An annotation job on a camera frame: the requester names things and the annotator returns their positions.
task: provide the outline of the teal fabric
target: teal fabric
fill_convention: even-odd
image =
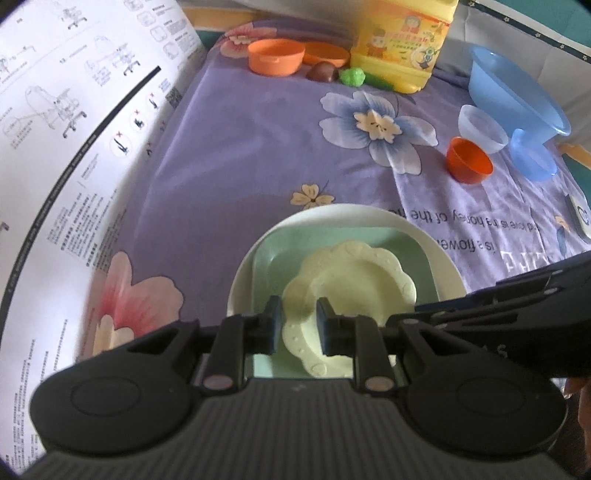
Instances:
[[[197,35],[201,38],[206,49],[210,49],[215,45],[217,39],[223,35],[223,32],[211,32],[208,30],[196,30]]]
[[[591,170],[573,160],[568,155],[562,155],[564,163],[573,175],[575,182],[581,187],[588,200],[591,200]]]
[[[565,37],[591,47],[591,14],[576,0],[499,0]]]

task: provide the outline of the manual page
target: manual page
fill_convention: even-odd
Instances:
[[[43,448],[36,386],[73,364],[126,187],[206,56],[174,0],[30,0],[0,25],[0,454]]]

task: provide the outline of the blue bowl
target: blue bowl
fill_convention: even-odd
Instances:
[[[511,136],[517,128],[543,144],[557,134],[570,135],[570,122],[550,95],[526,72],[502,55],[472,45],[469,91]]]
[[[552,153],[520,128],[513,132],[509,153],[515,168],[531,181],[548,180],[558,172]]]

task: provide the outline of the cartoon label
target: cartoon label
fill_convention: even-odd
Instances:
[[[391,2],[370,2],[354,53],[431,72],[449,24]]]

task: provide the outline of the orange plate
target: orange plate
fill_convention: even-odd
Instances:
[[[321,61],[328,61],[339,69],[349,61],[349,52],[332,43],[309,41],[304,43],[304,46],[306,47],[304,55],[306,65],[316,65]]]

